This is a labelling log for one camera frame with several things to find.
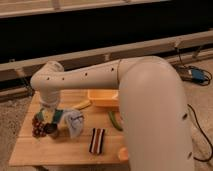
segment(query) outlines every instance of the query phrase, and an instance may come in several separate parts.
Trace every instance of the wooden tabletop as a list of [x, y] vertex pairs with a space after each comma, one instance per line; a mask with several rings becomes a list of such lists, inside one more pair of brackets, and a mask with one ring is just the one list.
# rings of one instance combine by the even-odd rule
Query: wooden tabletop
[[[71, 108], [85, 100], [85, 90], [65, 90], [61, 93], [59, 109]], [[118, 150], [124, 146], [122, 132], [111, 124], [108, 108], [90, 106], [83, 109], [85, 117], [84, 130], [80, 137], [70, 139], [68, 128], [59, 125], [60, 136], [51, 139], [49, 136], [36, 139], [32, 137], [32, 118], [40, 109], [39, 96], [35, 93], [17, 138], [9, 165], [78, 165], [78, 164], [113, 164], [119, 163]], [[106, 134], [103, 143], [103, 153], [99, 156], [89, 153], [93, 128], [104, 128]]]

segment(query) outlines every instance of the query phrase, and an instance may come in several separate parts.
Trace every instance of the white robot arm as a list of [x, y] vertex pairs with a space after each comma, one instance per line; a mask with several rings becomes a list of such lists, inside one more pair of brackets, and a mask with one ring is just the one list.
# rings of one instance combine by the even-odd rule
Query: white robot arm
[[122, 59], [64, 72], [48, 62], [31, 79], [43, 107], [56, 108], [61, 89], [119, 89], [132, 171], [194, 171], [182, 82], [165, 60]]

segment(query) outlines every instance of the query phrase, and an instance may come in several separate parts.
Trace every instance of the grapes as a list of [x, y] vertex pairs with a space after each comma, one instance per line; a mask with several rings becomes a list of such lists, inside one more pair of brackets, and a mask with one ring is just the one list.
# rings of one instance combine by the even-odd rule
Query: grapes
[[46, 133], [44, 132], [45, 124], [42, 123], [42, 121], [39, 121], [36, 115], [32, 119], [32, 125], [33, 125], [32, 131], [33, 137], [39, 138], [46, 136]]

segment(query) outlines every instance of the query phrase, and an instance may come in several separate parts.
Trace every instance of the black cable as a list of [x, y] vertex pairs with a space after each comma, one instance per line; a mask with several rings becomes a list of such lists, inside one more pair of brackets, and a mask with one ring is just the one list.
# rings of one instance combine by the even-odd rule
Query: black cable
[[179, 57], [180, 63], [181, 63], [181, 65], [184, 68], [189, 69], [189, 70], [190, 69], [196, 69], [196, 70], [200, 70], [200, 71], [202, 71], [204, 73], [204, 78], [205, 79], [204, 79], [204, 81], [202, 83], [200, 83], [200, 82], [193, 82], [193, 83], [198, 84], [200, 86], [207, 86], [207, 85], [209, 85], [211, 83], [211, 80], [212, 80], [212, 74], [209, 71], [207, 71], [205, 69], [198, 68], [196, 66], [186, 66], [184, 64], [183, 60], [182, 60], [180, 49], [179, 48], [175, 48], [175, 49], [176, 49], [176, 51], [178, 53], [178, 57]]
[[199, 161], [199, 162], [209, 162], [213, 158], [213, 145], [212, 145], [211, 141], [209, 140], [208, 136], [205, 134], [205, 132], [201, 128], [200, 123], [199, 123], [199, 121], [197, 119], [197, 115], [196, 115], [195, 109], [190, 104], [188, 104], [188, 107], [192, 110], [192, 112], [194, 114], [194, 118], [195, 118], [195, 121], [196, 121], [196, 124], [198, 126], [199, 131], [201, 132], [201, 134], [203, 135], [203, 137], [206, 139], [206, 141], [208, 142], [208, 144], [209, 144], [209, 146], [211, 148], [211, 155], [208, 158], [206, 158], [206, 159], [199, 159], [197, 157], [194, 157], [194, 159], [197, 160], [197, 161]]

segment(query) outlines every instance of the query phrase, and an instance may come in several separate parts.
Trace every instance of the floor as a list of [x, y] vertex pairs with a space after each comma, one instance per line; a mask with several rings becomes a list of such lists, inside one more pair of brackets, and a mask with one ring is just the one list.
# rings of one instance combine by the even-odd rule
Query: floor
[[[213, 73], [213, 60], [194, 63]], [[197, 86], [184, 82], [188, 103], [196, 112], [202, 128], [213, 141], [213, 83], [207, 87]], [[0, 103], [0, 170], [1, 171], [34, 171], [32, 167], [9, 167], [8, 161], [12, 153], [16, 137], [23, 122], [31, 98]], [[191, 133], [196, 156], [203, 157], [209, 153], [208, 145], [191, 123]], [[195, 162], [195, 171], [213, 171], [213, 160], [209, 163]], [[72, 166], [48, 167], [51, 171], [128, 171], [128, 165], [101, 165], [101, 166]]]

